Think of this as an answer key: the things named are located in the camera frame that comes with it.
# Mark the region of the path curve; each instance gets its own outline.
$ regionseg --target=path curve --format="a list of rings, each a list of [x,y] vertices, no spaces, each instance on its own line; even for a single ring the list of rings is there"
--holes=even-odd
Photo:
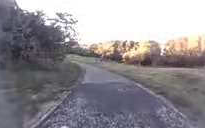
[[[161,99],[87,64],[85,78],[38,128],[193,128]]]

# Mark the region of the road edge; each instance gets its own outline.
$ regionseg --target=road edge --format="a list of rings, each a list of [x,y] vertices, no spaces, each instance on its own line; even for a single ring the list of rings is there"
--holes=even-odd
[[[73,88],[75,88],[76,86],[78,86],[84,79],[84,76],[85,76],[85,70],[82,69],[81,66],[79,66],[80,69],[81,69],[81,72],[80,72],[80,77],[78,78],[78,80],[76,81],[75,85],[73,86]],[[45,112],[43,114],[42,117],[40,117],[39,119],[37,119],[37,121],[35,121],[33,124],[30,124],[29,126],[26,126],[24,128],[37,128],[48,116],[50,116],[58,107],[59,105],[62,104],[62,102],[71,94],[72,91],[69,91],[67,94],[65,94],[65,96],[61,99],[61,101],[55,105],[54,107],[52,107],[51,109],[49,109],[47,112]]]

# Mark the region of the gravel edge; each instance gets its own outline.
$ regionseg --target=gravel edge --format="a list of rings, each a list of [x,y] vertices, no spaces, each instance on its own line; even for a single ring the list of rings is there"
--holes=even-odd
[[[79,85],[83,79],[84,79],[84,75],[85,75],[85,70],[81,69],[81,72],[80,72],[80,77],[78,78],[77,82],[75,83],[74,87],[75,88],[77,85]],[[42,114],[42,116],[40,118],[36,118],[36,119],[33,119],[33,120],[36,120],[35,122],[33,122],[32,124],[28,124],[26,126],[23,126],[24,128],[37,128],[49,115],[51,115],[54,110],[56,108],[58,108],[59,105],[62,104],[62,102],[69,96],[69,94],[71,93],[71,91],[67,92],[64,97],[59,101],[58,104],[56,104],[54,107],[52,107],[51,109],[49,109],[47,112],[45,112],[44,114]]]

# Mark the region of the foliage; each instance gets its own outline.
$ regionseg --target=foliage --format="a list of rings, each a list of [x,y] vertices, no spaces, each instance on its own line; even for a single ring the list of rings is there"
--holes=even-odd
[[[0,5],[0,61],[48,64],[63,60],[76,44],[72,26],[77,21],[67,13],[56,16],[49,19],[42,11]]]

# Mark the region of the grass verge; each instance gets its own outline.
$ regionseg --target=grass verge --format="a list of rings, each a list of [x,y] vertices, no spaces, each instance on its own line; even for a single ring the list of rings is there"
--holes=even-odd
[[[158,68],[100,62],[70,55],[70,60],[91,64],[125,76],[171,101],[175,107],[205,128],[205,68]]]
[[[7,74],[19,96],[24,124],[28,124],[39,112],[45,113],[58,104],[76,84],[82,70],[78,65],[64,61],[56,69],[26,66],[8,70]]]

